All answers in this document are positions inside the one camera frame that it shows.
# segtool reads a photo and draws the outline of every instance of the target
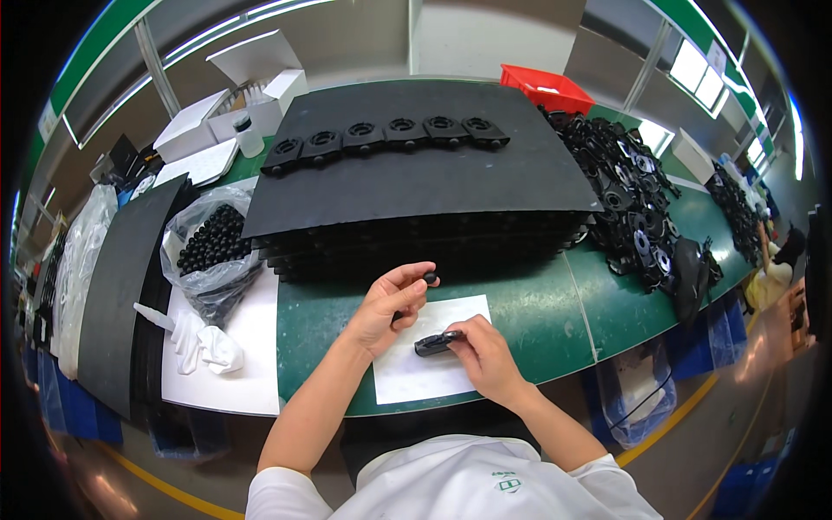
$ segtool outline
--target yellow floor line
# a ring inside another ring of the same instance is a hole
[[[740,441],[740,445],[736,447],[736,451],[731,456],[730,461],[728,461],[728,465],[726,465],[726,468],[722,470],[722,473],[720,474],[720,477],[716,480],[714,485],[711,486],[711,490],[708,492],[708,494],[705,495],[704,498],[702,498],[702,501],[699,502],[699,505],[696,506],[696,509],[693,510],[693,513],[688,515],[687,520],[691,520],[693,517],[695,517],[696,514],[705,506],[705,504],[708,503],[708,500],[711,500],[711,496],[714,494],[716,489],[720,486],[720,483],[722,482],[722,479],[725,478],[726,473],[728,473],[728,470],[730,469],[730,467],[732,465],[734,465],[734,461],[736,460],[737,456],[740,455],[740,450],[742,450],[742,447],[745,444],[745,441],[748,439],[748,434],[751,433],[751,428],[753,428],[754,423],[757,422],[757,415],[760,414],[760,409],[763,407],[763,401],[765,401],[765,396],[769,393],[769,385],[771,384],[771,377],[773,375],[774,374],[769,374],[769,380],[765,382],[765,388],[763,389],[763,395],[762,395],[762,397],[760,397],[760,402],[757,404],[757,410],[755,410],[754,416],[751,417],[751,422],[748,425],[748,429],[745,431],[745,435],[742,436],[742,440]]]
[[[186,506],[194,508],[197,511],[203,512],[207,515],[211,515],[214,518],[222,518],[223,520],[241,520],[242,518],[245,518],[245,515],[243,513],[238,513],[237,511],[231,511],[230,509],[221,508],[220,506],[217,506],[210,502],[206,502],[201,498],[197,498],[191,494],[185,493],[179,488],[174,488],[169,483],[164,482],[159,478],[156,478],[153,475],[149,474],[144,469],[139,468],[134,463],[124,458],[123,455],[121,455],[105,443],[99,442],[97,443],[97,445],[104,451],[104,453],[112,457],[120,465],[124,466],[124,468],[126,468],[127,471],[133,473],[141,480],[145,481],[154,488],[163,492],[165,495],[174,498],[179,502],[184,503]]]
[[[751,320],[749,320],[748,325],[745,327],[745,333],[749,334],[751,332],[751,328],[754,327],[754,324],[757,322],[757,318],[760,317],[760,313],[756,312],[751,316]],[[685,403],[676,409],[676,411],[671,414],[670,418],[665,421],[665,423],[655,432],[651,433],[644,441],[636,446],[635,448],[628,449],[626,452],[622,453],[618,457],[616,457],[616,462],[618,465],[623,468],[631,463],[633,460],[636,459],[639,455],[647,451],[647,449],[655,444],[660,438],[664,437],[665,434],[674,426],[676,426],[682,419],[685,418],[687,414],[691,412],[691,410],[704,398],[708,392],[714,387],[716,380],[719,378],[716,373],[711,374],[711,376],[702,384],[701,387],[687,400]]]

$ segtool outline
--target black hair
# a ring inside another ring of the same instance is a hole
[[[803,231],[790,224],[789,234],[786,236],[785,244],[780,248],[775,257],[771,259],[775,264],[789,264],[792,270],[797,264],[797,258],[806,249],[806,237]]]

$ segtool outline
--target green workbench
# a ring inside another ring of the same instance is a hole
[[[594,111],[590,116],[609,118],[611,112],[602,107]],[[259,175],[265,155],[264,151],[253,159],[238,156],[229,173],[211,187]],[[662,157],[667,175],[694,179],[672,155],[664,161],[668,155]],[[708,236],[713,239],[711,250],[725,275],[711,290],[715,300],[739,284],[752,266],[734,250],[728,223],[711,196],[690,187],[679,189],[682,197],[678,200],[668,194],[673,222],[688,238],[699,242]],[[282,399],[288,401],[309,377],[366,290],[367,286],[332,283],[280,284],[277,370]],[[589,240],[533,272],[496,273],[485,281],[443,278],[440,287],[428,290],[428,301],[473,295],[488,297],[494,326],[505,336],[523,377],[535,384],[593,366],[678,323],[666,295],[658,290],[646,295],[636,276],[614,275],[604,254],[594,250]],[[706,298],[703,308],[708,303]],[[378,405],[372,370],[370,367],[364,374],[347,408],[348,416],[395,414],[480,399],[478,393],[468,392]]]

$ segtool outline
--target white paper sheet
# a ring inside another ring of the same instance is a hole
[[[165,332],[161,364],[161,398],[168,403],[218,410],[231,414],[269,415],[280,413],[277,393],[277,286],[278,276],[263,265],[263,272],[245,292],[225,332],[243,349],[242,369],[215,374],[208,363],[197,361],[192,374],[176,369],[176,343]],[[189,309],[180,289],[171,290],[168,315]]]
[[[214,182],[228,173],[239,149],[240,145],[237,144],[237,140],[229,139],[211,148],[198,151],[192,156],[166,164],[161,168],[153,187],[161,186],[186,172],[190,172],[188,178],[194,186]]]
[[[442,334],[448,325],[476,314],[491,321],[485,295],[426,304],[414,326],[402,332],[387,352],[373,361],[376,404],[404,403],[474,390],[456,354],[448,351],[420,358],[414,351],[414,342]]]

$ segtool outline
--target red plastic crate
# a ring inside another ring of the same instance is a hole
[[[505,63],[500,67],[503,68],[500,85],[519,88],[532,103],[543,105],[548,111],[581,112],[585,116],[595,104],[589,94],[566,76]],[[558,93],[541,91],[538,87],[555,89]]]

